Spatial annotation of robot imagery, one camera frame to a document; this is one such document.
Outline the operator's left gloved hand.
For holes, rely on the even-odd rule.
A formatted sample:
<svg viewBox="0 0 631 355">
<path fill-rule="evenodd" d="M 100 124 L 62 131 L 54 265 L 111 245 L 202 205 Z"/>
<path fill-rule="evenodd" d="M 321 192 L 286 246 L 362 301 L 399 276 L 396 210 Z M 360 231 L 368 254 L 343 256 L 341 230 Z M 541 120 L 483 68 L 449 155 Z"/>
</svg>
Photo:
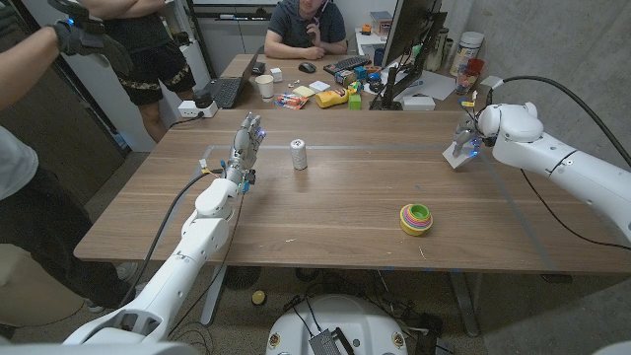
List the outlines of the operator's left gloved hand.
<svg viewBox="0 0 631 355">
<path fill-rule="evenodd" d="M 6 36 L 21 28 L 17 12 L 10 5 L 0 5 L 0 36 Z"/>
</svg>

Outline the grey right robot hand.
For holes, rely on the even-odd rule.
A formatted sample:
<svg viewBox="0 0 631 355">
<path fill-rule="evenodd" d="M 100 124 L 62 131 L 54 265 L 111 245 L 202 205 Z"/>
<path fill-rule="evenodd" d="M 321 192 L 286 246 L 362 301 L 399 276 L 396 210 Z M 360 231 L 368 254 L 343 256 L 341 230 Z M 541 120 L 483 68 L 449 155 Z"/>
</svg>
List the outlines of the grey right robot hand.
<svg viewBox="0 0 631 355">
<path fill-rule="evenodd" d="M 459 120 L 454 134 L 454 143 L 452 155 L 454 158 L 463 156 L 462 150 L 465 145 L 470 145 L 471 149 L 466 157 L 475 157 L 479 154 L 481 144 L 485 136 L 479 130 L 477 121 L 468 115 L 463 115 Z"/>
</svg>

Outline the operator's right gloved hand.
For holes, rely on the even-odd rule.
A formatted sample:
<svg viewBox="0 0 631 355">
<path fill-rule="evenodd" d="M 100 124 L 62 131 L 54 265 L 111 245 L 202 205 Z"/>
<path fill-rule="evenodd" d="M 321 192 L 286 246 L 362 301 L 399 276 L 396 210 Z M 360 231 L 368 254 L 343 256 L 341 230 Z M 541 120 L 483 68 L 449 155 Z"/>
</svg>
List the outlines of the operator's right gloved hand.
<svg viewBox="0 0 631 355">
<path fill-rule="evenodd" d="M 76 1 L 48 0 L 57 11 L 67 15 L 51 27 L 58 37 L 59 51 L 67 55 L 102 55 L 116 72 L 128 75 L 132 60 L 122 44 L 105 33 L 103 22 L 90 18 L 89 10 Z"/>
</svg>

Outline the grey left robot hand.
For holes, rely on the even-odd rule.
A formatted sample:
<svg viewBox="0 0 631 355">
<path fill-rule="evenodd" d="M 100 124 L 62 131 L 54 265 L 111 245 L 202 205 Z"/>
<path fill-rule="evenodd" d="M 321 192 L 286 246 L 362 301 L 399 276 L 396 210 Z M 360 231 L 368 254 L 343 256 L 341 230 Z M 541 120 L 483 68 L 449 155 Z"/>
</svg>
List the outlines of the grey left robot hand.
<svg viewBox="0 0 631 355">
<path fill-rule="evenodd" d="M 223 177 L 241 184 L 256 161 L 258 148 L 266 132 L 260 127 L 261 116 L 249 112 L 237 130 Z"/>
</svg>

